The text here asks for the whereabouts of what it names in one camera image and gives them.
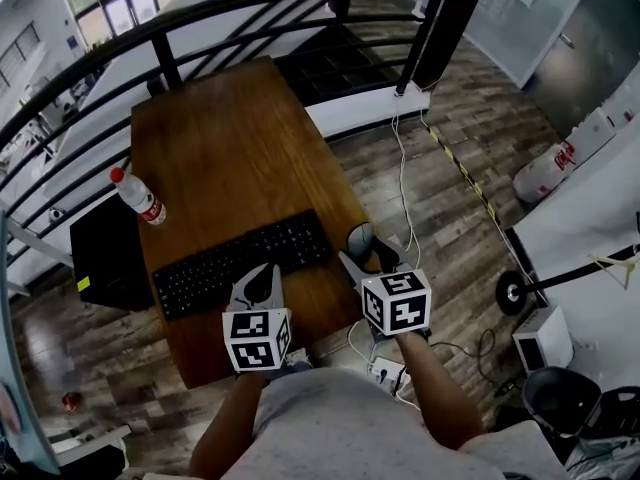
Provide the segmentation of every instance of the white cube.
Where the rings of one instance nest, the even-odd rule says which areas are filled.
[[[222,314],[227,352],[237,372],[277,370],[291,343],[289,310],[250,309]]]
[[[362,280],[362,312],[386,336],[427,327],[430,309],[431,287],[422,270]]]

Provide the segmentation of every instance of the bottle cap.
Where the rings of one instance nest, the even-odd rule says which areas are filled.
[[[120,167],[114,167],[109,177],[114,183],[120,183],[124,179],[124,171]]]

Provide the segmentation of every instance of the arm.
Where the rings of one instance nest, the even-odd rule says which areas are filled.
[[[218,480],[251,446],[263,384],[264,377],[258,372],[238,378],[193,450],[190,476]]]
[[[427,429],[442,446],[457,450],[484,434],[480,412],[440,364],[427,341],[414,332],[396,337],[413,381]]]

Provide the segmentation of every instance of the door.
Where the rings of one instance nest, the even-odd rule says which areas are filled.
[[[105,6],[105,9],[117,36],[133,28],[133,17],[127,0],[112,0]]]
[[[565,138],[640,60],[640,1],[581,0],[524,90]]]
[[[138,24],[145,23],[158,13],[154,0],[130,0]]]

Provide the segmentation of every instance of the plastic water bottle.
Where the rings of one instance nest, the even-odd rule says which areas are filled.
[[[164,222],[167,209],[140,178],[127,174],[120,167],[111,169],[110,177],[122,200],[139,213],[140,217],[154,226]]]

